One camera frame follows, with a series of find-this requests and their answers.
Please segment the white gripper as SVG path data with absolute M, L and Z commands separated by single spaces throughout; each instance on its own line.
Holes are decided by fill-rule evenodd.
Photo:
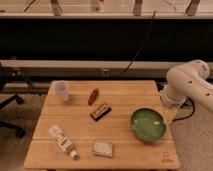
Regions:
M 164 88 L 159 91 L 159 95 L 162 104 L 167 107 L 162 113 L 164 123 L 170 124 L 177 115 L 175 108 L 179 108 L 185 102 L 185 96 L 169 84 L 166 84 Z

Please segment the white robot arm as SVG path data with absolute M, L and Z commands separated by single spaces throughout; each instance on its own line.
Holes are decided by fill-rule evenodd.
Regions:
M 167 84 L 159 92 L 162 104 L 177 108 L 189 97 L 213 112 L 213 85 L 206 81 L 209 75 L 210 68 L 202 60 L 170 68 L 166 74 Z

